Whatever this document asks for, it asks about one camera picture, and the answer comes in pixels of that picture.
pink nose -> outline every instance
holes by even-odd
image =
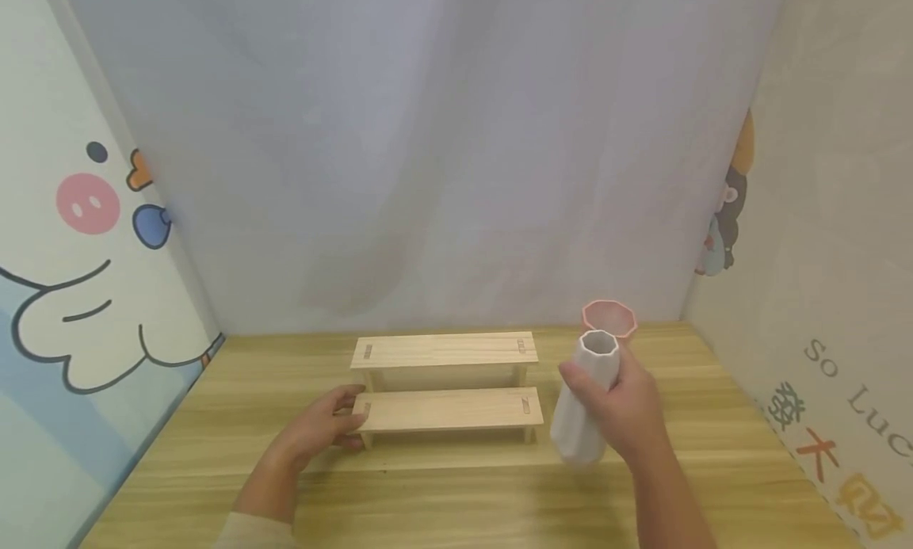
[[[120,218],[120,200],[105,179],[77,173],[61,181],[56,195],[58,212],[73,230],[103,234]]]

left hand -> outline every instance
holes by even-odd
[[[269,450],[302,471],[314,456],[332,445],[363,448],[361,438],[350,433],[367,421],[367,415],[338,414],[339,410],[352,409],[362,391],[365,385],[342,385],[324,394],[282,429]]]

white ceramic vase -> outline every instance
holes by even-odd
[[[605,331],[587,331],[577,340],[573,361],[608,390],[618,379],[621,364],[618,340]],[[605,440],[599,433],[598,425],[566,383],[561,383],[558,405],[555,406],[552,442],[558,448],[561,459],[568,464],[597,463],[605,453]]]

light blue panel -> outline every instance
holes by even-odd
[[[199,361],[176,368],[144,361],[126,379],[89,398],[127,447],[133,452],[142,448],[142,453],[146,439],[158,432],[201,371]]]
[[[31,361],[13,345],[10,310],[31,293],[29,288],[0,278],[0,393],[53,436],[98,484],[113,487],[131,462],[133,448],[98,414],[89,397],[66,391],[61,363]]]
[[[74,547],[105,488],[28,412],[0,394],[0,544]]]

wooden table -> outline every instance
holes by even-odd
[[[389,436],[371,452],[329,452],[300,480],[302,544],[636,547],[622,461],[607,452],[594,469],[572,470],[548,441],[555,365],[571,355],[577,330],[533,333],[541,364],[527,382],[546,417],[534,445],[489,431]],[[208,547],[271,437],[318,394],[353,380],[355,339],[229,338],[82,546]],[[642,326],[632,348],[659,380],[675,451],[720,547],[859,547],[686,323]]]

